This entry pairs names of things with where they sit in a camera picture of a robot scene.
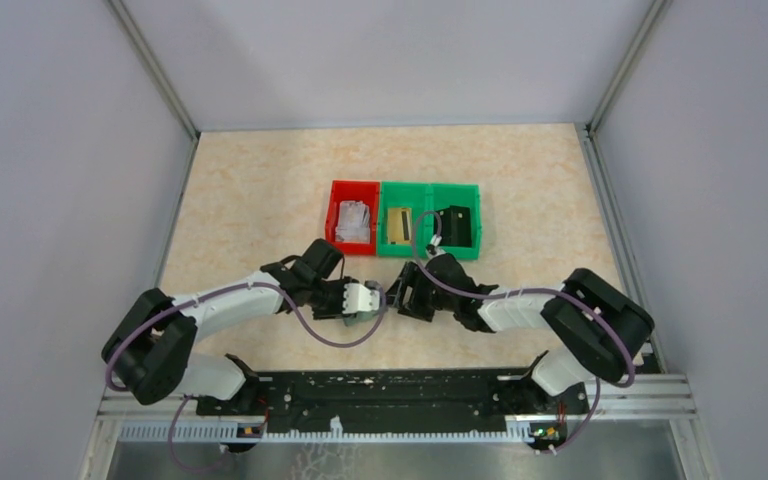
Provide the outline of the grey-green card holder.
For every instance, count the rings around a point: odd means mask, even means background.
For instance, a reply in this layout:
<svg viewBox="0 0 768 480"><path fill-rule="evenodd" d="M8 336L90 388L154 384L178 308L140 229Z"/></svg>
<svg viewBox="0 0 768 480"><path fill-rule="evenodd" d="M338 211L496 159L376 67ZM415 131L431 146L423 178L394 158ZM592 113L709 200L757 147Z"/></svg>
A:
<svg viewBox="0 0 768 480"><path fill-rule="evenodd" d="M359 295L356 293L355 299L355 318L359 322L368 322L377 320L381 317L387 307L385 295Z"/></svg>

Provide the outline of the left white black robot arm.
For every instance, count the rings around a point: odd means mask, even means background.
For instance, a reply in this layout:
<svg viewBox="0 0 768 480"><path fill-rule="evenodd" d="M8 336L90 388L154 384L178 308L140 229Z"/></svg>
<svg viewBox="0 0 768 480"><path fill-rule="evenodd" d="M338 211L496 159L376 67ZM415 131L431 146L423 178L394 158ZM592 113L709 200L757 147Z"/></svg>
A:
<svg viewBox="0 0 768 480"><path fill-rule="evenodd" d="M108 389L128 392L141 405L173 394L222 401L237 414L252 411L260 399L257 374L233 354L194 352L201 341L246 321L291 313L318 342L348 349L370 339L329 340L312 328L314 319L340 319L348 325L371 320L381 326L387 301L375 281L361 282L334 270L345 257L324 239L301 255L261 266L243 279L201 293L170 296L159 288L142 292L102 348Z"/></svg>

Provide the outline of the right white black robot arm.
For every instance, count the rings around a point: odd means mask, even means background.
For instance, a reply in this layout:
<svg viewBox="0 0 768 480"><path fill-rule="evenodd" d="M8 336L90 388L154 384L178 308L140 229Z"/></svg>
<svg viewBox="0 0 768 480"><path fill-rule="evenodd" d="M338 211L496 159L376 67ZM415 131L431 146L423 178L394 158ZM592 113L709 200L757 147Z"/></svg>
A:
<svg viewBox="0 0 768 480"><path fill-rule="evenodd" d="M522 378L524 401L536 412L550 411L570 388L591 379L631 386L633 359L654 329L650 314L587 268L575 269L558 288L505 288L476 282L453 255L440 254L406 262L386 300L399 314L426 322L449 312L472 332L555 334L559 345L539 355Z"/></svg>

